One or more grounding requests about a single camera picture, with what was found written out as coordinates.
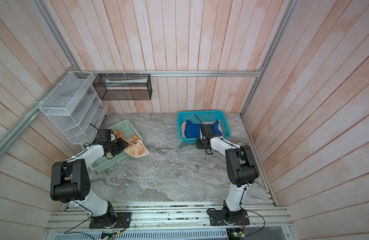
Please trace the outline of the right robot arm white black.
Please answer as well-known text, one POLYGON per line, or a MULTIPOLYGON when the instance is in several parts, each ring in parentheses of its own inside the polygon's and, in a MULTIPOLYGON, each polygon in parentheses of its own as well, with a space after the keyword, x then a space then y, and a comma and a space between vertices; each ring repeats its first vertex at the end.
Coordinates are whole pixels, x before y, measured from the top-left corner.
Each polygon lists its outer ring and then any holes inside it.
POLYGON ((197 139, 198 149, 206 154, 215 151, 226 158, 227 174, 231 182, 228 197, 222 210, 211 210, 209 214, 217 224, 231 225, 245 218, 246 211, 242 208, 248 188, 259 177, 253 151, 248 145, 236 145, 213 132, 210 124, 201 125, 200 138, 197 139))

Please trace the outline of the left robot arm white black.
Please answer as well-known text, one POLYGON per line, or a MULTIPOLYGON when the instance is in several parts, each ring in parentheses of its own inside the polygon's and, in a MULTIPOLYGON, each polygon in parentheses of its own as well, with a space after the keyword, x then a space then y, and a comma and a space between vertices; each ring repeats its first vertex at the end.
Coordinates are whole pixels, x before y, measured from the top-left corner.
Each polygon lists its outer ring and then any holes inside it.
POLYGON ((89 213, 89 219, 97 226, 114 227, 117 216, 113 206, 91 190, 87 168, 102 157, 109 159, 119 155, 127 147, 129 144, 117 137, 113 130, 99 129, 93 142, 81 153, 52 165, 51 199, 76 204, 89 213))

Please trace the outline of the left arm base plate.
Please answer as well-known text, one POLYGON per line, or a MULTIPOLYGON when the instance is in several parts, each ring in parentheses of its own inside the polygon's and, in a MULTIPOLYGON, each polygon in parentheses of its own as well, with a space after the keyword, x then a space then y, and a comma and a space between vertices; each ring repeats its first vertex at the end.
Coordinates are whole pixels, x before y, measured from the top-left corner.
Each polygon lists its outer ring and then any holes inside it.
POLYGON ((131 212, 115 212, 114 215, 103 215, 100 217, 91 217, 89 229, 128 229, 131 221, 131 212))

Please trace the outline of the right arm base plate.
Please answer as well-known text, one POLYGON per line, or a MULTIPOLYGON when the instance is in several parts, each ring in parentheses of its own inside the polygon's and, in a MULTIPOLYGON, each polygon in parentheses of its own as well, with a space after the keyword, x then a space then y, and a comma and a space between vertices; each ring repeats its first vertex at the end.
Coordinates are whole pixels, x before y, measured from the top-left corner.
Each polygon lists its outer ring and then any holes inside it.
POLYGON ((231 212, 228 209, 216 210, 214 208, 207 209, 210 217, 211 226, 228 226, 228 225, 250 225, 250 220, 246 210, 231 212))

